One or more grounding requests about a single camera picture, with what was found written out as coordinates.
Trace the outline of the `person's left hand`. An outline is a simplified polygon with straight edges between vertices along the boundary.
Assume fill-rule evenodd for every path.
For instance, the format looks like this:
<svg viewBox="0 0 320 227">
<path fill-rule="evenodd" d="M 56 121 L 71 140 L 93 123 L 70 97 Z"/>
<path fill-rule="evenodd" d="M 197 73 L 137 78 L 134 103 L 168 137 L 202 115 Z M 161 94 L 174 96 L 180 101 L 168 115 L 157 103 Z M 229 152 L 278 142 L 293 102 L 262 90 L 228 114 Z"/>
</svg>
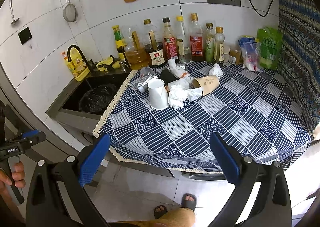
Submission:
<svg viewBox="0 0 320 227">
<path fill-rule="evenodd" d="M 14 171 L 11 173 L 12 179 L 1 168 L 1 196 L 3 199 L 12 200 L 7 186 L 14 184 L 18 189 L 25 188 L 25 171 L 21 161 L 14 165 Z"/>
</svg>

